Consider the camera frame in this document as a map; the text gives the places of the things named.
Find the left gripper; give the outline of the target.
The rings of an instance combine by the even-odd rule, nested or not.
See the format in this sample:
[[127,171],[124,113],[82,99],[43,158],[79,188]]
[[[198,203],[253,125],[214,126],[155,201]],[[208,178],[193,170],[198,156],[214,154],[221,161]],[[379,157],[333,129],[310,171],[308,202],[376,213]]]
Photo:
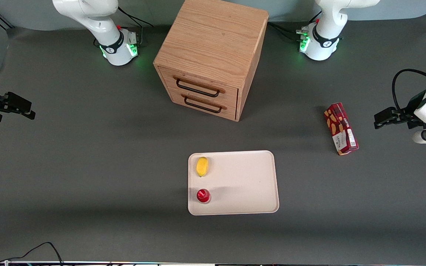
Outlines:
[[398,123],[398,119],[407,123],[409,129],[416,127],[425,127],[425,123],[419,119],[414,112],[420,106],[424,95],[413,96],[405,108],[400,108],[398,102],[396,102],[395,107],[388,107],[381,111],[380,117],[374,117],[374,128],[380,129],[384,126],[392,125]]

